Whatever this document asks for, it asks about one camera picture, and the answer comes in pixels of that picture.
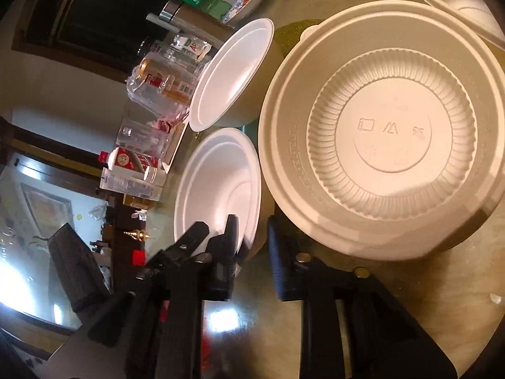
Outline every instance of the picture frame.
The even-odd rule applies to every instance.
[[[51,238],[66,223],[74,228],[72,201],[25,183],[21,191],[42,238]]]

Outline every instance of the embossed symbol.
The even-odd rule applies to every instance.
[[[368,118],[360,118],[358,122],[358,131],[373,131],[375,120]]]
[[[424,139],[425,139],[424,128],[413,127],[412,135],[415,137],[418,137],[420,140],[424,141]]]
[[[398,135],[398,130],[396,129],[396,123],[388,122],[386,127],[382,130],[382,132]]]

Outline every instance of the bright light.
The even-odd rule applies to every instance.
[[[0,302],[19,312],[33,315],[34,301],[25,278],[3,259],[0,259],[0,280]]]
[[[225,309],[209,315],[209,327],[212,332],[226,332],[238,328],[238,314],[235,309]]]
[[[52,312],[54,313],[55,316],[55,323],[57,325],[61,325],[63,323],[63,312],[60,309],[60,307],[56,304],[52,306]]]

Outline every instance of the barcode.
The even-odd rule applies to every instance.
[[[187,85],[186,83],[180,83],[179,88],[177,88],[179,92],[186,94],[188,97],[193,95],[194,88],[191,85]]]

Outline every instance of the table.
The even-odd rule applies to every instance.
[[[345,8],[373,0],[265,0],[254,17],[272,18],[276,27],[294,21],[324,19]],[[173,210],[180,175],[199,142],[215,131],[189,130],[172,166],[162,200],[148,212],[150,250],[174,243]],[[457,247],[421,260],[384,263],[347,257],[303,235],[285,218],[285,230],[302,248],[328,265],[352,270],[365,266],[398,298],[433,337],[462,375],[482,352],[505,313],[505,201],[472,237]],[[232,300],[206,303],[205,336],[211,368],[229,377],[298,377],[301,305],[281,303],[273,288],[268,252],[263,248],[245,263]]]

